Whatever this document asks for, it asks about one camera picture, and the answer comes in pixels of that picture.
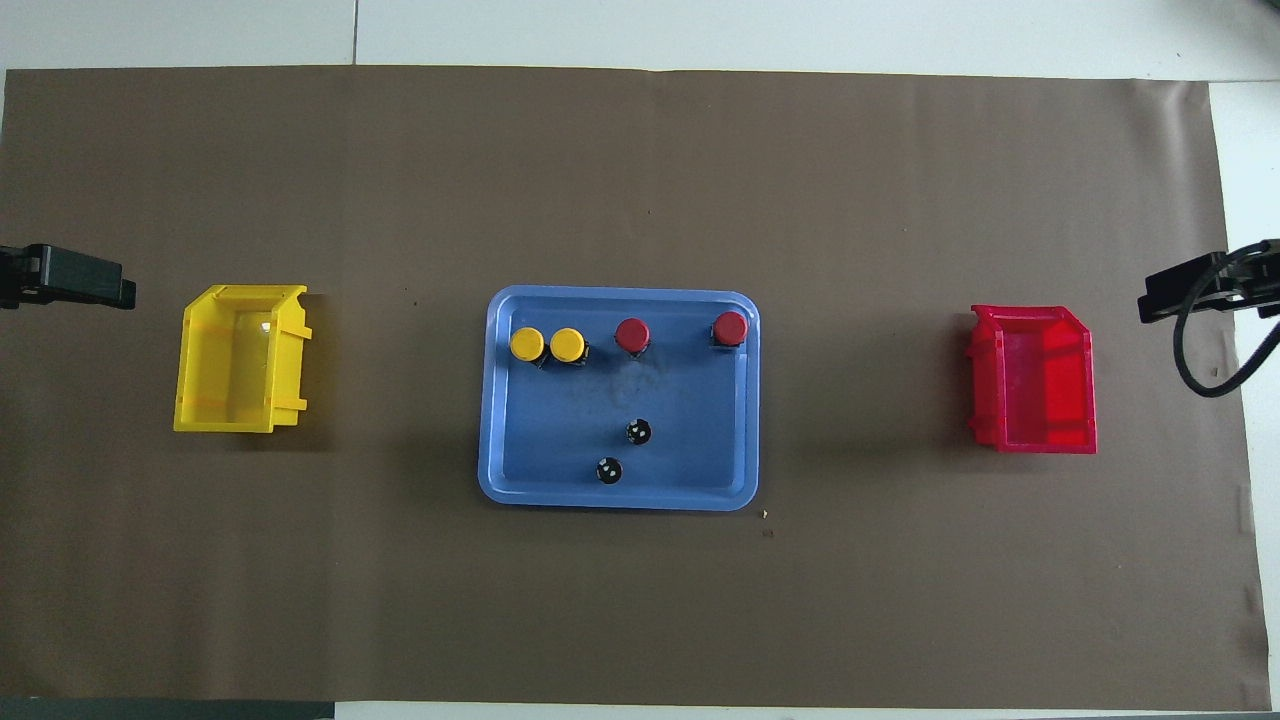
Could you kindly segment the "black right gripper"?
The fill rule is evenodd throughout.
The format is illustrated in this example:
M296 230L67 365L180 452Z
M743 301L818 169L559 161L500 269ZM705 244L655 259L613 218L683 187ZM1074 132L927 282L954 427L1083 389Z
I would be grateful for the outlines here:
M1226 258L1207 252L1144 279L1138 299L1140 323L1153 324L1178 315L1198 279ZM1190 306L1193 313L1254 309L1261 319L1279 315L1279 240L1262 240L1231 251L1226 277L1216 274Z

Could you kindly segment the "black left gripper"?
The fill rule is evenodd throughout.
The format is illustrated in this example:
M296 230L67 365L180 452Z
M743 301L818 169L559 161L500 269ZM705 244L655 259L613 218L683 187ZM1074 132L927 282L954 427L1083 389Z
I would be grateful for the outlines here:
M136 307L120 263L44 245L1 246L1 309L55 302Z

